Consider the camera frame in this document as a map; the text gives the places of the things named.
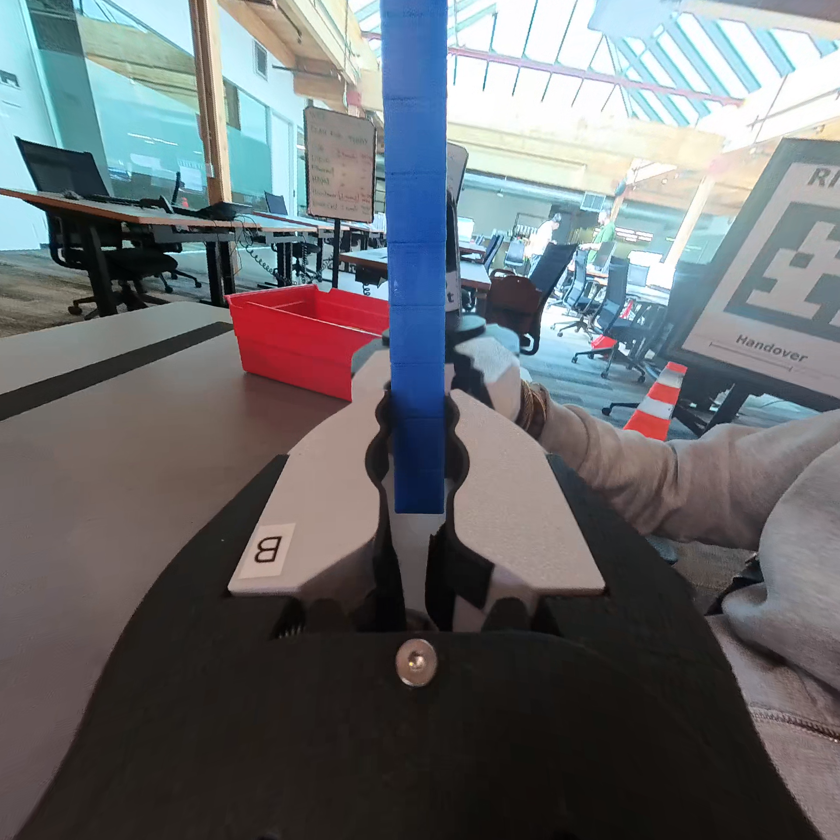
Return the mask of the person's right forearm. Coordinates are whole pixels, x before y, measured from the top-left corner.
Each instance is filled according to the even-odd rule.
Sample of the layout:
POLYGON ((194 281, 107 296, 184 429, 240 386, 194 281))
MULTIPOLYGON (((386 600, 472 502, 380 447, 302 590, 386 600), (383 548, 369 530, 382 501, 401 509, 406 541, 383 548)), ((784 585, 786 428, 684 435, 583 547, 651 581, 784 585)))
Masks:
POLYGON ((540 385, 523 384, 522 395, 531 415, 520 424, 643 535, 755 550, 800 472, 792 451, 770 458, 768 429, 723 427, 667 444, 559 405, 540 385))

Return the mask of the black white marker sign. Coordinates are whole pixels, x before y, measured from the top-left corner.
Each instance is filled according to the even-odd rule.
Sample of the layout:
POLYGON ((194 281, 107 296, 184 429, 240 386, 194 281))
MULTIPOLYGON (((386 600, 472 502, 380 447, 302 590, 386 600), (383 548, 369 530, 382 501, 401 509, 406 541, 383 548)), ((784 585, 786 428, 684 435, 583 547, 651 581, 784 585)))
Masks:
POLYGON ((748 396, 838 408, 839 142, 782 139, 668 350, 732 383, 714 424, 748 396))

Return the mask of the long blue square bar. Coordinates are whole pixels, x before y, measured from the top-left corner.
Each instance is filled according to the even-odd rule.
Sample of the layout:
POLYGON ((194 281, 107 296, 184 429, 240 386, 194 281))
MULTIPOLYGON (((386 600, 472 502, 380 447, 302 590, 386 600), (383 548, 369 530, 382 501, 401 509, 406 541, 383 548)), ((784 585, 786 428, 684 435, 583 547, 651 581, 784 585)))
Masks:
POLYGON ((394 502, 445 506, 446 1, 382 1, 394 502))

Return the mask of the wooden office desk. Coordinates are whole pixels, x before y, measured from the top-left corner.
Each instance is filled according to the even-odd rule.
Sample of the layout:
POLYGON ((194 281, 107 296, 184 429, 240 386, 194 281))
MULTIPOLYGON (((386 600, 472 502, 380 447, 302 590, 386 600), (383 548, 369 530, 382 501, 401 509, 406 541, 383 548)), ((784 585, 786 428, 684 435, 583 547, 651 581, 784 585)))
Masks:
POLYGON ((176 247, 198 243, 206 251, 209 304, 226 307, 235 293, 233 251, 246 238, 256 239, 263 227, 252 220, 217 220, 167 213, 160 208, 96 202, 78 194, 32 192, 3 188, 47 218, 48 246, 58 266, 87 274, 91 295, 74 300, 70 315, 90 320, 137 311, 170 302, 150 294, 146 280, 162 280, 177 271, 176 247))

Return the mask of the red plastic bin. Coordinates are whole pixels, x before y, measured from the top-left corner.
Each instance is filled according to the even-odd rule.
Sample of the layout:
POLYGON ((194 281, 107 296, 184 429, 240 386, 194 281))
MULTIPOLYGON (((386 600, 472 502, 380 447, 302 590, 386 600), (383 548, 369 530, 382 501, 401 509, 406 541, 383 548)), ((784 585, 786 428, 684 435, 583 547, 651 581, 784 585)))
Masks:
POLYGON ((345 402, 354 354, 389 327, 387 301, 314 284, 226 301, 245 372, 345 402))

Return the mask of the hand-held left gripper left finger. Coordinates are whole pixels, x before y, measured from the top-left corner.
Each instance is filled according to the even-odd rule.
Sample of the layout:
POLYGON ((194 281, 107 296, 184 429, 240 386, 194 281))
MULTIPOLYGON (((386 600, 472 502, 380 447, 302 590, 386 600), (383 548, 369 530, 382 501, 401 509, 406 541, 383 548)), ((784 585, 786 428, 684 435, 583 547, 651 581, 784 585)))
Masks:
POLYGON ((304 607, 331 601, 362 629, 406 629, 383 487, 390 396, 363 392, 290 451, 229 594, 286 596, 304 607))

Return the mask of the brown wooden chair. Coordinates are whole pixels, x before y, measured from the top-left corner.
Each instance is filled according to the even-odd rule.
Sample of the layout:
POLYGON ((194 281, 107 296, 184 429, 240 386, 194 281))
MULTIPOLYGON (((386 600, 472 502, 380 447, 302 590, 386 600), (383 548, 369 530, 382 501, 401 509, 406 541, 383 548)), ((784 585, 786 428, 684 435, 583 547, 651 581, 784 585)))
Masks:
POLYGON ((515 333, 524 355, 539 350, 543 307, 541 292, 529 278, 507 269, 491 272, 484 318, 515 333))

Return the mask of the whiteboard on stand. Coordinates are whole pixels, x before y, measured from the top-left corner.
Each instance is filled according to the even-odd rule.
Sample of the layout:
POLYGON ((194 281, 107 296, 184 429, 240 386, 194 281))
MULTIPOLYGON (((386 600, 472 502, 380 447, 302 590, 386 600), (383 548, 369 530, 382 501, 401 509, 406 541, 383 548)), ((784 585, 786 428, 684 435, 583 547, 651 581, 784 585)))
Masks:
POLYGON ((314 106, 303 111, 307 212, 332 220, 332 287, 339 285, 342 223, 369 225, 375 209, 376 127, 314 106))

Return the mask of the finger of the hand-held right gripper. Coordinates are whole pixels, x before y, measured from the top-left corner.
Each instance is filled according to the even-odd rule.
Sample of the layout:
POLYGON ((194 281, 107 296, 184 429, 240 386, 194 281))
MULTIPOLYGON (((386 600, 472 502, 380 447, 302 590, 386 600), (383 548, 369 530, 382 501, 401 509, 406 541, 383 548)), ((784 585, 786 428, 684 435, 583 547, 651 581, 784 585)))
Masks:
POLYGON ((368 342, 353 353, 351 360, 352 404, 382 401, 391 382, 390 349, 383 338, 368 342))
POLYGON ((490 324, 453 348, 453 389, 462 391, 514 422, 522 409, 519 336, 490 324))

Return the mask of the wooden pillar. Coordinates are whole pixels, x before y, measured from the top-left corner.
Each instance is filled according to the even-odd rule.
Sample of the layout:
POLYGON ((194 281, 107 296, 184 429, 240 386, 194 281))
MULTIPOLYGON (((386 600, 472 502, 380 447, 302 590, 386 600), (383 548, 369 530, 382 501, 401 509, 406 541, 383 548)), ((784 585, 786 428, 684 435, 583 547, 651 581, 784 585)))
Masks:
POLYGON ((230 203, 232 183, 218 4, 216 1, 190 1, 188 4, 208 202, 230 203))

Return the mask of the black office chair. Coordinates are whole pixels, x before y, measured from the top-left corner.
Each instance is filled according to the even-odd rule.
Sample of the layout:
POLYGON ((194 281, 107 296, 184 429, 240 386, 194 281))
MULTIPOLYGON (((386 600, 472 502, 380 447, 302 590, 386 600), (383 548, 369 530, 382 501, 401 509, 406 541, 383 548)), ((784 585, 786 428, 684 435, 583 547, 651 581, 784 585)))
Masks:
POLYGON ((528 330, 521 339, 521 354, 534 355, 539 350, 543 311, 550 296, 567 272, 569 264, 574 262, 574 255, 578 248, 577 244, 549 243, 536 266, 531 270, 528 279, 538 297, 528 322, 528 330))
POLYGON ((162 282, 165 293, 173 293, 167 277, 180 273, 174 254, 181 251, 181 244, 160 245, 150 235, 133 234, 140 223, 115 214, 149 209, 174 215, 181 208, 163 195, 136 200, 111 195, 89 152, 19 137, 15 141, 37 192, 70 203, 69 208, 44 208, 51 258, 60 267, 84 271, 91 284, 92 295, 74 300, 69 314, 81 316, 83 307, 92 305, 94 310, 86 313, 85 319, 101 315, 107 295, 113 311, 119 306, 137 311, 164 305, 166 300, 151 295, 144 282, 155 278, 162 282))
MULTIPOLYGON (((627 276, 629 270, 629 262, 625 259, 620 259, 616 263, 610 265, 608 271, 608 278, 605 287, 605 296, 600 309, 595 316, 595 326, 597 326, 597 319, 599 313, 601 318, 612 321, 615 318, 616 310, 620 310, 627 299, 627 276)), ((637 378, 638 384, 646 382, 646 372, 644 367, 632 360, 629 355, 620 350, 621 344, 630 345, 641 340, 646 333, 645 326, 638 320, 627 318, 619 322, 619 326, 615 328, 614 337, 616 339, 616 347, 609 353, 594 353, 591 350, 576 353, 572 356, 571 362, 575 364, 582 356, 587 356, 593 359, 596 355, 604 355, 606 358, 606 367, 601 373, 601 378, 607 379, 610 369, 615 361, 620 361, 625 364, 630 371, 637 371, 639 376, 637 378)))

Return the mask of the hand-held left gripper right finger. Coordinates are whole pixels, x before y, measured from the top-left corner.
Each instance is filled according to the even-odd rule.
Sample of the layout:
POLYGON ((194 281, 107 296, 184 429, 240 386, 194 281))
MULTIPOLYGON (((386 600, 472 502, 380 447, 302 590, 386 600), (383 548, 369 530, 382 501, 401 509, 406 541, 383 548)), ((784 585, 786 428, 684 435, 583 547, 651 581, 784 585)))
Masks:
POLYGON ((448 401, 445 519, 429 541, 425 607, 439 631, 479 631, 502 601, 528 620, 547 598, 606 583, 543 448, 462 391, 448 401))

